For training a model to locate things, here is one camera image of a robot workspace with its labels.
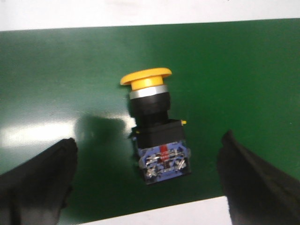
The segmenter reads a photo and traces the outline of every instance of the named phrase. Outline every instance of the yellow mushroom button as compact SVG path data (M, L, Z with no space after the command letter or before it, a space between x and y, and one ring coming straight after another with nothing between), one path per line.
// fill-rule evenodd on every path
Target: yellow mushroom button
M170 76L172 71L168 68L153 68L137 71L124 76L121 85L130 85L132 90L163 85L163 78Z

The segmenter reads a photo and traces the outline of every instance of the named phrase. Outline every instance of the green surface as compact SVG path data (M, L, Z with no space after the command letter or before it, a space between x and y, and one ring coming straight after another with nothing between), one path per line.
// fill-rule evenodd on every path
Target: green surface
M128 135L130 72L168 67L192 174L139 178ZM300 19L0 33L0 172L74 137L79 165L61 224L222 195L221 136L300 179Z

